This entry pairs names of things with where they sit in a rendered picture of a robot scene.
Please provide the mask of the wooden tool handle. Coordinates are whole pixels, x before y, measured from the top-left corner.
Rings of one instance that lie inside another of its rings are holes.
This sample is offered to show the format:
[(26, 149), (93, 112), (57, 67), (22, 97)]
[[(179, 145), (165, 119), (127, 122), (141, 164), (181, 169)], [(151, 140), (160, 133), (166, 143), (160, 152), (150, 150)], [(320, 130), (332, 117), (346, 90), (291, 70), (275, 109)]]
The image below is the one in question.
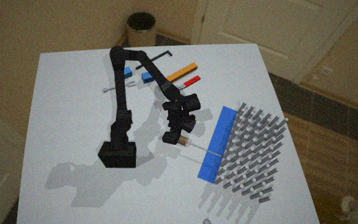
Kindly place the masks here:
[(188, 141), (188, 138), (181, 135), (180, 138), (178, 139), (178, 142), (177, 142), (177, 143), (178, 143), (178, 144), (181, 144), (181, 145), (183, 145), (183, 146), (186, 146), (186, 143), (188, 143), (188, 144), (190, 144), (190, 145), (193, 145), (193, 146), (195, 146), (195, 147), (198, 147), (198, 148), (200, 148), (200, 149), (202, 149), (202, 150), (205, 150), (205, 151), (207, 151), (207, 152), (210, 152), (210, 153), (216, 155), (216, 153), (213, 153), (213, 152), (208, 151), (208, 150), (206, 150), (206, 149), (204, 149), (204, 148), (201, 148), (201, 147), (199, 147), (199, 146), (196, 146), (196, 145), (194, 145), (194, 144), (191, 144), (191, 143), (189, 143), (189, 142), (187, 142), (187, 141)]

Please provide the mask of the orange rectangular bar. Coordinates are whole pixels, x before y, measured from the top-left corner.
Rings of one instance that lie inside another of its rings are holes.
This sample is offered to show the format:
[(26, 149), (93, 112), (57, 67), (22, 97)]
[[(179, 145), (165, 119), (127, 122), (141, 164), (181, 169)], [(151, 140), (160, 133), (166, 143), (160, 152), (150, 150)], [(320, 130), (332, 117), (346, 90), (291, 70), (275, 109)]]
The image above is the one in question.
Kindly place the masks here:
[(183, 76), (186, 76), (187, 74), (193, 72), (194, 70), (197, 69), (197, 67), (198, 65), (195, 62), (193, 62), (192, 64), (189, 64), (188, 66), (185, 66), (184, 68), (171, 74), (170, 76), (167, 76), (166, 79), (168, 79), (171, 83), (173, 83), (178, 79), (182, 78)]

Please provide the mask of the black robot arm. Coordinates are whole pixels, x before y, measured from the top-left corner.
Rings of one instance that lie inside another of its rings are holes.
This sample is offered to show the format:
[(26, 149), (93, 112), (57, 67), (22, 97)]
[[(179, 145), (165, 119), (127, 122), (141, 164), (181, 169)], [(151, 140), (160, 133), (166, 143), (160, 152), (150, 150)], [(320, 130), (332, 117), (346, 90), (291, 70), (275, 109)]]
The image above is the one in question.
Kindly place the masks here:
[[(128, 150), (129, 137), (127, 132), (130, 130), (131, 124), (133, 124), (131, 110), (127, 110), (124, 77), (126, 60), (139, 61), (158, 83), (164, 96), (169, 100), (169, 102), (162, 104), (164, 110), (168, 110), (169, 117), (173, 119), (179, 118), (182, 115), (182, 108), (186, 112), (200, 109), (197, 94), (194, 93), (185, 97), (181, 95), (180, 90), (165, 78), (143, 50), (124, 50), (121, 46), (114, 46), (111, 48), (109, 55), (113, 65), (117, 97), (116, 121), (111, 125), (110, 132), (110, 147), (112, 152)], [(182, 128), (190, 133), (194, 129), (195, 124), (195, 115), (192, 114), (185, 117), (183, 114), (182, 119), (178, 122), (177, 129)]]

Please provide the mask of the blue cube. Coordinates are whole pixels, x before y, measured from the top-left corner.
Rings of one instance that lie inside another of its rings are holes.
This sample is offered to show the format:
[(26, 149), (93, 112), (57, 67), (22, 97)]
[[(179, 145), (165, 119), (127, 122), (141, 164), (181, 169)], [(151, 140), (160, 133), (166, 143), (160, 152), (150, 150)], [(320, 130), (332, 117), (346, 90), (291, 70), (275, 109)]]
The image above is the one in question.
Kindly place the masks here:
[(147, 83), (147, 82), (151, 82), (151, 81), (154, 81), (154, 78), (150, 75), (149, 72), (143, 72), (141, 74), (141, 78), (142, 78), (142, 81), (143, 83)]
[(130, 67), (128, 66), (124, 69), (124, 77), (126, 79), (126, 78), (129, 78), (130, 76), (133, 76), (133, 73), (132, 73)]

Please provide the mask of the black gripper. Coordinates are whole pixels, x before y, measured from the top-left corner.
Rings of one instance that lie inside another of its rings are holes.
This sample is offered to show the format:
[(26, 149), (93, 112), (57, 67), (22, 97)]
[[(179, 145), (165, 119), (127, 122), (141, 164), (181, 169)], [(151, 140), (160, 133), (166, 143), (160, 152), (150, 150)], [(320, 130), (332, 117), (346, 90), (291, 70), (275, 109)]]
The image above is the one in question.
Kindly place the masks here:
[(177, 129), (177, 126), (178, 126), (178, 122), (182, 119), (183, 114), (185, 115), (185, 117), (189, 116), (189, 112), (182, 110), (182, 115), (179, 118), (173, 119), (169, 116), (167, 117), (167, 120), (169, 120), (168, 127), (171, 127), (170, 128), (171, 132), (167, 131), (164, 133), (162, 137), (162, 141), (164, 143), (173, 144), (173, 145), (177, 144), (182, 131), (182, 128)]

